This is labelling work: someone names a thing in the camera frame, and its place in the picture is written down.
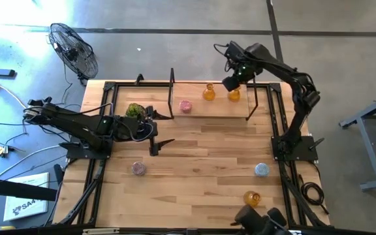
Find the concrete floor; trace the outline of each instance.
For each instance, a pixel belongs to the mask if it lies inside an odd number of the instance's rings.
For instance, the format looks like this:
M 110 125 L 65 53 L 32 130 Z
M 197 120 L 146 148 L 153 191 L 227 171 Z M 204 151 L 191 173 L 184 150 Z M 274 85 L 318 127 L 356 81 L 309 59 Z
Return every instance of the concrete floor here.
M 376 31 L 375 0 L 274 0 L 279 30 Z M 43 25 L 63 22 L 71 27 L 144 29 L 270 30 L 265 0 L 92 0 L 3 1 L 0 24 Z M 0 68 L 14 69 L 14 80 L 0 80 L 23 102 L 47 96 L 60 101 L 67 84 L 63 64 L 46 43 L 47 33 L 25 33 L 24 27 L 0 27 Z M 96 79 L 168 78 L 222 79 L 225 63 L 213 43 L 235 40 L 242 46 L 260 42 L 274 54 L 269 35 L 147 35 L 95 34 L 81 37 L 94 47 L 99 64 Z M 356 127 L 343 131 L 337 123 L 376 99 L 376 38 L 281 37 L 284 60 L 312 75 L 321 101 L 309 117 L 310 131 L 326 140 L 317 148 L 322 187 L 332 224 L 376 232 L 376 190 L 362 193 L 359 183 L 374 180 L 374 173 Z M 84 88 L 73 72 L 67 104 L 80 104 Z M 258 80 L 277 80 L 265 73 Z M 22 108 L 0 90 L 0 122 L 21 123 Z M 0 142 L 21 133 L 21 127 L 0 126 Z M 25 150 L 0 158 L 0 172 L 27 154 L 61 141 L 38 127 L 11 144 Z M 32 156 L 2 178 L 29 170 L 65 154 L 61 148 Z M 64 164 L 64 160 L 54 163 Z

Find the wooden plank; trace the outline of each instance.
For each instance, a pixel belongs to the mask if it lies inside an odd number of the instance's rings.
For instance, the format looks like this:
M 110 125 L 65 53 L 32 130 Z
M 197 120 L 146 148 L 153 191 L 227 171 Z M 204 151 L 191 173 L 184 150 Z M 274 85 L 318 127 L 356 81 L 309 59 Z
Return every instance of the wooden plank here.
M 100 105 L 104 83 L 104 80 L 88 82 L 82 111 Z M 281 87 L 290 122 L 294 115 L 291 90 L 288 84 Z M 159 113 L 168 115 L 167 95 L 165 87 L 121 87 L 116 114 L 124 114 L 129 103 L 137 102 L 153 105 Z M 247 90 L 247 96 L 251 110 L 255 106 L 252 89 Z M 258 100 L 259 107 L 249 121 L 238 117 L 185 116 L 157 121 L 156 140 L 176 140 L 156 157 L 149 156 L 148 142 L 115 143 L 106 165 L 97 226 L 232 228 L 230 223 L 243 205 L 243 194 L 249 190 L 262 197 L 257 212 L 264 215 L 276 207 L 285 215 L 278 166 L 272 159 L 272 124 L 265 90 L 258 89 Z M 279 115 L 276 103 L 275 112 Z M 302 133 L 308 133 L 306 124 Z M 136 161 L 146 164 L 145 176 L 131 173 L 131 165 Z M 253 169 L 258 163 L 270 167 L 267 178 L 254 176 Z M 62 220 L 82 194 L 87 164 L 87 160 L 81 159 L 66 169 L 54 222 Z M 314 166 L 298 162 L 297 169 L 305 181 L 320 183 Z M 296 202 L 291 203 L 297 221 Z M 322 221 L 329 223 L 320 206 L 310 207 Z
M 204 83 L 175 83 L 172 91 L 172 111 L 174 115 L 219 118 L 246 118 L 249 115 L 246 85 L 241 85 L 238 102 L 232 102 L 227 98 L 228 92 L 222 84 L 213 84 L 213 86 L 215 99 L 206 101 L 202 97 L 202 92 L 206 88 Z M 189 114 L 180 110 L 180 102 L 184 100 L 190 101 L 193 105 Z

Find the orange vase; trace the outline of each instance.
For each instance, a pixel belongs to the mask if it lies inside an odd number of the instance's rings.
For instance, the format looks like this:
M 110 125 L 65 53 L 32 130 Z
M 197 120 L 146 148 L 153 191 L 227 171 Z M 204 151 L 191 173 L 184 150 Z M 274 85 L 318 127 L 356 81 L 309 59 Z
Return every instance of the orange vase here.
M 240 87 L 232 90 L 231 92 L 228 93 L 228 99 L 233 101 L 233 102 L 238 102 L 240 100 Z
M 207 84 L 207 88 L 202 92 L 202 96 L 206 101 L 212 101 L 215 98 L 213 84 Z
M 251 207 L 256 207 L 260 202 L 260 195 L 256 192 L 248 191 L 243 195 L 243 200 Z

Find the gray metal stand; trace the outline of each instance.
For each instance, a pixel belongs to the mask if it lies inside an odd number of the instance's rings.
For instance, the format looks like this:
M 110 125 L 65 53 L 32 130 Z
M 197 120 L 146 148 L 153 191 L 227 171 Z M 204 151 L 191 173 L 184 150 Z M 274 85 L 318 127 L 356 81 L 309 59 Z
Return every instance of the gray metal stand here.
M 339 126 L 343 129 L 346 129 L 348 126 L 352 124 L 358 124 L 360 134 L 362 135 L 362 138 L 364 140 L 365 147 L 368 151 L 369 159 L 371 161 L 374 173 L 376 175 L 376 155 L 373 149 L 373 142 L 369 138 L 369 134 L 366 129 L 366 121 L 369 119 L 376 119 L 376 116 L 374 116 L 374 114 L 376 114 L 376 102 L 369 105 L 367 108 L 357 113 L 356 115 L 344 121 L 341 121 L 339 123 Z M 360 187 L 362 191 L 367 191 L 368 189 L 376 189 L 376 180 L 362 183 Z

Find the orange bottle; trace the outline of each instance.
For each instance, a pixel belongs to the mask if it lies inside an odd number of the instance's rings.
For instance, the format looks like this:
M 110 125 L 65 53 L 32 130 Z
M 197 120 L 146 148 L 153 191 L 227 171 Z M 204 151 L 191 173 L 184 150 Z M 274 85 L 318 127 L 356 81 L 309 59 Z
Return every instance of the orange bottle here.
M 256 207 L 260 202 L 260 195 L 256 192 L 248 191 L 243 195 L 243 200 L 251 207 Z
M 207 88 L 202 92 L 202 96 L 206 101 L 212 101 L 215 98 L 213 84 L 207 84 Z
M 238 102 L 240 100 L 240 87 L 237 87 L 236 89 L 232 90 L 228 93 L 228 99 L 233 102 Z

